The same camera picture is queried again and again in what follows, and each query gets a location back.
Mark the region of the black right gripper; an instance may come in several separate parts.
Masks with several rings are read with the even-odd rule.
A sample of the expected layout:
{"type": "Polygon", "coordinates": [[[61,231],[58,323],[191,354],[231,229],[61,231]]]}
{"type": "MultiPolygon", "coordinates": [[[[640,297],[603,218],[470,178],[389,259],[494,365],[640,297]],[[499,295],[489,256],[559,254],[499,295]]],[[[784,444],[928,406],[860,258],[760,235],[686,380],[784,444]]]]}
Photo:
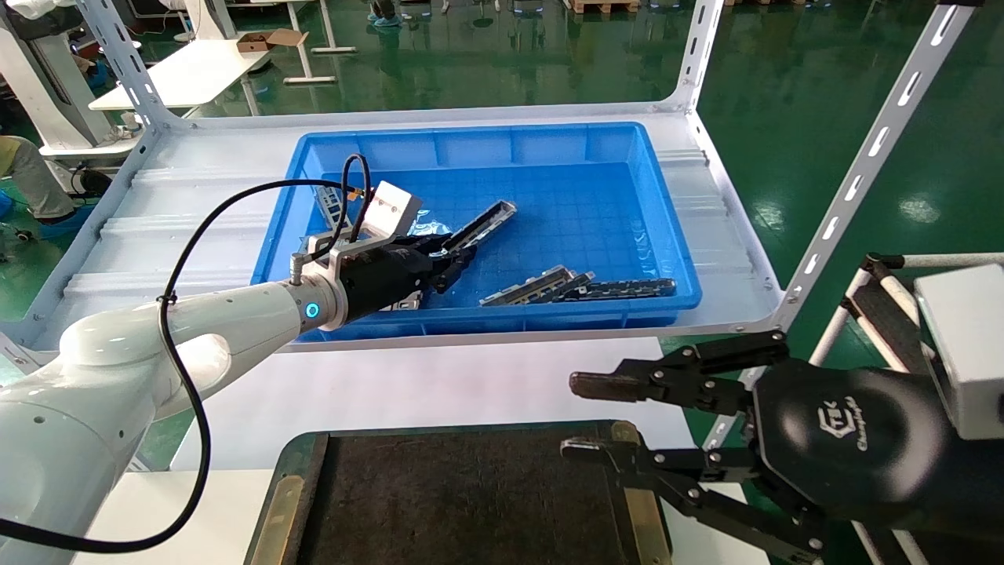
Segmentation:
{"type": "Polygon", "coordinates": [[[606,466],[622,487],[652,491],[685,517],[792,564],[822,562],[822,511],[889,530],[1000,539],[1001,440],[961,439],[927,376],[780,363],[752,393],[724,377],[772,366],[789,352],[788,336],[767,330],[568,378],[584,399],[650,400],[725,416],[753,407],[765,465],[749,448],[650,450],[611,439],[566,439],[560,453],[606,466]],[[788,517],[704,487],[746,482],[788,517]]]}

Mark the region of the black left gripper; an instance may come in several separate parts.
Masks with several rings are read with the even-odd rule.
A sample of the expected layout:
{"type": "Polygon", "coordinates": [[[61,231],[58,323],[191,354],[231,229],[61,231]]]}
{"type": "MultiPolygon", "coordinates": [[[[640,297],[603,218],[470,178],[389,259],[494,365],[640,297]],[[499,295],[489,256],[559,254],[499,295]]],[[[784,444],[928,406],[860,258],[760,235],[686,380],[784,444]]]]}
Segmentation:
{"type": "Polygon", "coordinates": [[[452,233],[409,235],[341,261],[345,322],[366,317],[429,287],[443,294],[470,267],[477,246],[455,247],[452,233]]]}

